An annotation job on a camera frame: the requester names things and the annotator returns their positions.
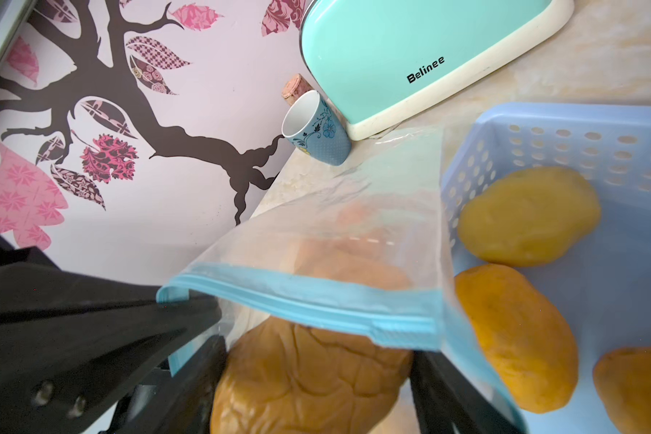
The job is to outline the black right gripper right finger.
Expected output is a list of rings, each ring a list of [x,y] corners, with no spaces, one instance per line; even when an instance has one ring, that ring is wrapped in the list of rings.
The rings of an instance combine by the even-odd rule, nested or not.
[[[416,352],[410,385],[422,433],[519,433],[441,353]]]

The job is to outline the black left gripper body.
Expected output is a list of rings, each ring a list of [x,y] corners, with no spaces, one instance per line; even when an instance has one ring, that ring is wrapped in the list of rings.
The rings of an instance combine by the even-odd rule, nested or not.
[[[81,433],[140,386],[145,403],[177,375],[222,312],[206,295],[157,299],[157,288],[59,269],[40,249],[0,236],[0,433]]]

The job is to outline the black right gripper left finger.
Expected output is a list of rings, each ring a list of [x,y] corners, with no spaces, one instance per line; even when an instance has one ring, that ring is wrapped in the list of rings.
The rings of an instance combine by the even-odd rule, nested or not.
[[[213,400],[227,362],[222,336],[210,337],[119,433],[209,433]]]

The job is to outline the wrinkled orange potato top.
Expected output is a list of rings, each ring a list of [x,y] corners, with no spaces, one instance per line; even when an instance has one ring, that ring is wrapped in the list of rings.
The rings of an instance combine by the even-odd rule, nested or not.
[[[412,282],[406,273],[383,258],[386,235],[385,230],[377,229],[354,239],[307,239],[299,247],[294,272],[373,289],[410,289]]]

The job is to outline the clear blue zipper bag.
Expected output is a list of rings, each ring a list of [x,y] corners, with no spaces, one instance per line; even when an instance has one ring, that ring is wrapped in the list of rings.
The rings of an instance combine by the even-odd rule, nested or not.
[[[312,193],[251,218],[157,292],[161,304],[218,299],[231,349],[261,316],[410,356],[423,433],[525,433],[508,388],[481,354],[456,297],[444,131],[404,128]]]

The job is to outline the light blue perforated plastic basket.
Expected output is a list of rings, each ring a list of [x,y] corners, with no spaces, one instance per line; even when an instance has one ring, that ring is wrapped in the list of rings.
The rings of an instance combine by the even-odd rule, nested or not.
[[[604,354],[651,347],[651,107],[507,103],[482,114],[442,183],[456,272],[481,264],[459,237],[462,209],[540,167],[578,174],[596,201],[512,211],[556,230],[558,256],[521,272],[568,322],[580,361],[571,401],[524,419],[532,433],[613,433],[592,372]]]

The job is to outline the brown potato right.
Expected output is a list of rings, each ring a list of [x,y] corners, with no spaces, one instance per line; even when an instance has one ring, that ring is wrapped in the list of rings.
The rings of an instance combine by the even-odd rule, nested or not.
[[[620,433],[651,433],[651,346],[602,356],[593,381],[610,421]]]

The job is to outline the yellow-green potato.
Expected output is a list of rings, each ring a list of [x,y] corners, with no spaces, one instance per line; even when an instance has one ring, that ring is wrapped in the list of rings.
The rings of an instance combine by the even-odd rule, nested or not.
[[[468,202],[458,237],[485,262],[536,267],[562,258],[601,219],[595,188],[567,167],[511,173]]]

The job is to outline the white blue ceramic mug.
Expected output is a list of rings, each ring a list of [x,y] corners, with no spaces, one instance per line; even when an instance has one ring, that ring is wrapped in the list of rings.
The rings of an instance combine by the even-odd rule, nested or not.
[[[295,148],[330,166],[341,166],[352,144],[336,114],[316,90],[310,90],[290,107],[281,134]]]

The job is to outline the small pink cup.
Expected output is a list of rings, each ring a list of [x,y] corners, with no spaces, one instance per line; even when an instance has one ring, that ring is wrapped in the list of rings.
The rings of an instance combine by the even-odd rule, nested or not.
[[[281,96],[289,106],[293,106],[302,95],[311,90],[314,90],[313,86],[298,73],[295,74],[283,87]]]

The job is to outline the mint green silver toaster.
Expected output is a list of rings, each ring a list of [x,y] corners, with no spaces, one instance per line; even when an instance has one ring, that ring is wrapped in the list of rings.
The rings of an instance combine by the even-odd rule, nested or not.
[[[358,141],[526,54],[573,11],[570,0],[313,1],[299,48]]]

